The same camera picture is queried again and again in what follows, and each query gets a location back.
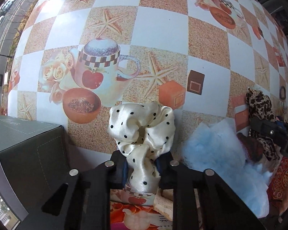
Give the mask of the checkered printed tablecloth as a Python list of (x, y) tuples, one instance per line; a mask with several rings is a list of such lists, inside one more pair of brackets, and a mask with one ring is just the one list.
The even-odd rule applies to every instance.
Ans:
[(256, 0), (39, 0), (15, 51), (9, 116), (111, 153), (114, 106), (173, 109), (173, 153), (201, 122), (249, 130), (248, 88), (288, 122), (288, 43)]

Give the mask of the pink navy knitted sock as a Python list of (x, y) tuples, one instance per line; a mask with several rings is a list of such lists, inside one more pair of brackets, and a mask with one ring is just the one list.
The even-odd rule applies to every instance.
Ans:
[(262, 144), (255, 138), (248, 137), (242, 133), (237, 134), (237, 138), (243, 145), (248, 158), (254, 163), (259, 162), (263, 157), (264, 148)]

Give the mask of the beige knitted sock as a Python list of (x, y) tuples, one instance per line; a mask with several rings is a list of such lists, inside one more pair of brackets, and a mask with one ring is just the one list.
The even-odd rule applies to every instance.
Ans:
[(166, 219), (172, 221), (174, 204), (173, 200), (173, 189), (162, 190), (159, 188), (153, 201), (154, 210), (163, 215)]

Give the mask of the red embroidered cushion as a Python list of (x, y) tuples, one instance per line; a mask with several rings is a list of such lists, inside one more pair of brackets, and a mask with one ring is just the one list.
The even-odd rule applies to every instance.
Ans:
[(281, 201), (283, 192), (288, 187), (288, 158), (283, 157), (268, 186), (269, 201)]

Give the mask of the floral tissue pack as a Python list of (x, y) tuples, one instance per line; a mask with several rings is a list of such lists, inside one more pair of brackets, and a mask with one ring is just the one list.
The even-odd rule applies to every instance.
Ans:
[(110, 202), (110, 229), (173, 229), (173, 224), (152, 206)]

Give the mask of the light blue fluffy cloth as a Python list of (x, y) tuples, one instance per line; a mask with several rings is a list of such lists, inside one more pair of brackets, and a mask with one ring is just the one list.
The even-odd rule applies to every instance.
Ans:
[(188, 168), (214, 170), (257, 218), (269, 214), (267, 189), (272, 173), (265, 170), (261, 163), (248, 160), (227, 120), (211, 125), (201, 122), (182, 142), (181, 157)]

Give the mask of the dark green cardboard storage box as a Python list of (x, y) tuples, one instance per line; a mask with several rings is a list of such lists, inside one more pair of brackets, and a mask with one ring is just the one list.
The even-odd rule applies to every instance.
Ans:
[(69, 172), (63, 126), (0, 116), (0, 195), (23, 221)]

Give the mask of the leopard print scrunchie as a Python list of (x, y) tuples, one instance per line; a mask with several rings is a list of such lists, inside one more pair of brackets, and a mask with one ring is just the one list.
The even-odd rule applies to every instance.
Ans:
[[(249, 107), (249, 120), (257, 117), (260, 120), (267, 120), (270, 122), (276, 121), (271, 100), (269, 96), (265, 95), (261, 90), (248, 88), (246, 93), (246, 104)], [(259, 142), (263, 147), (263, 154), (268, 161), (279, 161), (280, 157), (275, 149), (275, 144), (270, 137), (264, 136), (253, 129), (249, 130), (248, 136), (255, 138), (255, 140)]]

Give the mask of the white polka dot scrunchie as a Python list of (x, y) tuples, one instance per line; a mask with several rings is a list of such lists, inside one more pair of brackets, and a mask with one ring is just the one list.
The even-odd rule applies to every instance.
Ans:
[(161, 179), (154, 161), (170, 151), (175, 135), (172, 108), (156, 101), (110, 109), (108, 133), (126, 157), (128, 183), (141, 193), (156, 193)]

